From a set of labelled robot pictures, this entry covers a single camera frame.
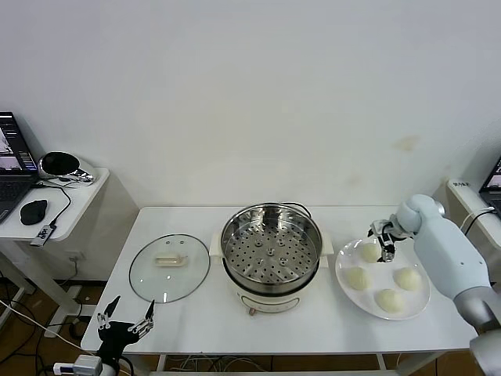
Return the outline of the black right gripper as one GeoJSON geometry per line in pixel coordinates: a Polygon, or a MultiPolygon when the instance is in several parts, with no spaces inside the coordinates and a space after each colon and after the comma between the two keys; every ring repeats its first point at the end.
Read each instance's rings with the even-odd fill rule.
{"type": "MultiPolygon", "coordinates": [[[[372,237],[373,235],[374,232],[369,230],[367,237],[372,237]]],[[[399,234],[395,235],[395,228],[392,222],[384,220],[380,224],[377,238],[382,247],[378,262],[392,262],[395,257],[395,243],[403,241],[403,237],[399,234]]]]}

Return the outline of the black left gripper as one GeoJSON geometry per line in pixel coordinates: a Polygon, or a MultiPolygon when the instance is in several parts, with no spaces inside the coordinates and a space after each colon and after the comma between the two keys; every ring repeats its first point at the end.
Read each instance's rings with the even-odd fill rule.
{"type": "Polygon", "coordinates": [[[144,318],[135,325],[118,321],[110,322],[120,299],[121,297],[118,295],[102,313],[97,314],[99,328],[103,328],[98,329],[102,344],[97,354],[103,359],[118,359],[126,346],[135,343],[136,334],[138,338],[143,338],[153,328],[155,300],[150,303],[144,318]]]}

